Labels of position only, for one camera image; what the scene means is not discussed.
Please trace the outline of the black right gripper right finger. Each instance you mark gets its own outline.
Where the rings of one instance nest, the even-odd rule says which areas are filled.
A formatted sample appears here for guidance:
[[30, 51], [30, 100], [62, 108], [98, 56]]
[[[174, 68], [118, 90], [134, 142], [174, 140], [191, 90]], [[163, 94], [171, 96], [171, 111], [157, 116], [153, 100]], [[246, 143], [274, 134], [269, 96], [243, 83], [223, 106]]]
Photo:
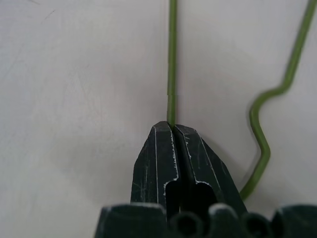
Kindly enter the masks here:
[[229, 205], [237, 215], [247, 209], [223, 161], [193, 128], [176, 125], [174, 136], [185, 186], [186, 210], [207, 215], [216, 203]]

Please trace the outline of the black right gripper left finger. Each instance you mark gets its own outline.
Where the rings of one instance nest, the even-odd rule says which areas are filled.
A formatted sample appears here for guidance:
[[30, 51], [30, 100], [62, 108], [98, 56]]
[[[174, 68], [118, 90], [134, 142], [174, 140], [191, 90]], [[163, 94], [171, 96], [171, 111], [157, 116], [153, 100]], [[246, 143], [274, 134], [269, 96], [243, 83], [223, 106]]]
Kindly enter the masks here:
[[169, 124], [155, 124], [134, 164], [131, 202], [156, 203], [167, 215], [180, 206], [180, 169]]

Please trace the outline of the green wire hanger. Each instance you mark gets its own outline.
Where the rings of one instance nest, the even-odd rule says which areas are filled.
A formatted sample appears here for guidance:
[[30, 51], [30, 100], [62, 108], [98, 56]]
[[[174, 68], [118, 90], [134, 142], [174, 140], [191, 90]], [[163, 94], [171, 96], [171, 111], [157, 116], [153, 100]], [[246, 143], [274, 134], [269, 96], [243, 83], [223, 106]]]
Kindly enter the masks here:
[[[167, 112], [166, 120], [168, 124], [174, 128], [176, 125], [176, 86], [177, 86], [177, 12], [178, 0], [168, 0], [169, 17], [168, 17], [168, 73], [167, 73]], [[271, 149], [265, 137], [262, 126], [260, 124], [260, 110], [263, 105], [278, 96], [285, 94], [292, 86], [301, 55], [305, 46], [311, 23], [313, 21], [315, 11], [317, 9], [317, 0], [308, 0], [305, 13], [303, 15], [297, 36], [283, 75], [283, 79], [279, 85], [261, 92], [252, 102], [249, 110], [249, 123], [260, 149], [260, 156], [257, 163], [248, 178], [247, 182], [240, 191], [242, 200], [246, 200], [258, 185], [268, 162], [271, 157]]]

